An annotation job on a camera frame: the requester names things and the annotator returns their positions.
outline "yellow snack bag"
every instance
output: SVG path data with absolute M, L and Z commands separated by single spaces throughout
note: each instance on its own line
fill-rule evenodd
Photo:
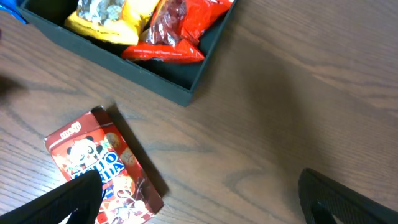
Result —
M 159 0 L 79 0 L 71 30 L 114 44 L 136 45 Z

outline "blue object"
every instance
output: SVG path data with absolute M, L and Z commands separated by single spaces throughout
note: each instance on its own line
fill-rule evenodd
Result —
M 8 12 L 20 20 L 23 24 L 27 24 L 27 21 L 18 11 L 18 6 L 20 6 L 22 2 L 23 0 L 0 0 L 0 10 Z

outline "cookie picture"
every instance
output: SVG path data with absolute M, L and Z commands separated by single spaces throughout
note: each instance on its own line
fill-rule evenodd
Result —
M 114 149 L 120 146 L 120 139 L 115 133 L 106 133 L 106 139 Z
M 128 147 L 124 149 L 124 151 L 120 155 L 120 159 L 124 164 L 127 165 L 134 165 L 136 163 L 136 157 Z

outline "red snack bag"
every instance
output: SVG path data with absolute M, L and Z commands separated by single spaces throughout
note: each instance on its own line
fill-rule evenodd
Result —
M 121 55 L 123 59 L 159 59 L 164 62 L 193 63 L 201 62 L 205 56 L 189 41 L 182 39 L 176 46 L 153 45 L 139 42 L 128 47 Z
M 104 199 L 96 223 L 145 223 L 163 201 L 102 107 L 45 138 L 66 180 L 89 170 L 101 175 Z
M 187 15 L 181 35 L 195 45 L 205 31 L 232 5 L 232 0 L 186 0 Z
M 231 7 L 228 0 L 161 0 L 143 42 L 129 46 L 123 59 L 201 62 L 199 37 Z

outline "brand logo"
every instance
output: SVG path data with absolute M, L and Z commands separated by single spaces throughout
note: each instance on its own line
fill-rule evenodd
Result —
M 72 179 L 85 174 L 89 170 L 96 169 L 101 175 L 102 184 L 106 184 L 124 170 L 124 164 L 118 159 L 114 151 L 107 152 L 102 159 L 86 167 L 82 171 L 72 174 Z
M 66 131 L 63 131 L 63 132 L 60 134 L 61 139 L 65 139 L 65 138 L 71 136 L 71 135 L 74 134 L 74 133 L 79 133 L 80 129 L 81 129 L 81 125 L 80 125 L 79 121 L 73 123 L 73 124 L 70 126 L 70 128 L 68 128 Z

